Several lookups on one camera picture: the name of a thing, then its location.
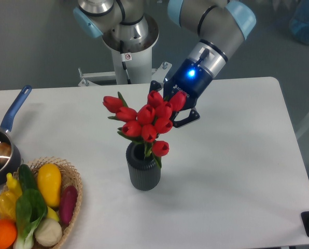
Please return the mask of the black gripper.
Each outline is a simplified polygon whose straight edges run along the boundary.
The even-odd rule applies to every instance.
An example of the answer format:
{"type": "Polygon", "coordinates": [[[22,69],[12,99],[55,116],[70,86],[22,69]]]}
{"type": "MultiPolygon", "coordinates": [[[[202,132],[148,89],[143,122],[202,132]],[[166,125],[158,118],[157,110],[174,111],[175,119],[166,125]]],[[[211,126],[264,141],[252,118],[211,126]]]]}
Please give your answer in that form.
{"type": "Polygon", "coordinates": [[[205,49],[196,62],[185,59],[172,78],[164,84],[164,88],[162,82],[152,80],[150,83],[149,92],[159,92],[163,88],[163,95],[168,97],[168,100],[171,100],[179,91],[186,94],[185,104],[180,110],[190,109],[190,112],[188,117],[181,120],[176,120],[180,112],[172,113],[171,121],[175,128],[186,126],[200,119],[200,114],[194,107],[200,95],[213,80],[213,77],[199,64],[204,59],[207,59],[209,54],[209,49],[205,49]]]}

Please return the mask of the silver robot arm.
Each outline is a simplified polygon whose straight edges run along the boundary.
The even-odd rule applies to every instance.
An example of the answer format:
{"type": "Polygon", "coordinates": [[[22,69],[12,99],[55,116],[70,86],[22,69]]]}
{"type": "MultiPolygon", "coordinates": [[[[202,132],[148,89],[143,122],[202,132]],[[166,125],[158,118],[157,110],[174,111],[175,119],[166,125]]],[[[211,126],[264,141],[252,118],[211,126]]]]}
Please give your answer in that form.
{"type": "Polygon", "coordinates": [[[73,14],[82,30],[102,38],[111,50],[117,84],[145,84],[168,98],[187,95],[189,116],[171,120],[182,127],[200,115],[198,98],[246,40],[256,24],[255,14],[239,1],[169,1],[169,18],[195,34],[199,42],[171,79],[152,72],[152,48],[159,37],[155,20],[144,12],[143,1],[79,1],[73,14]]]}

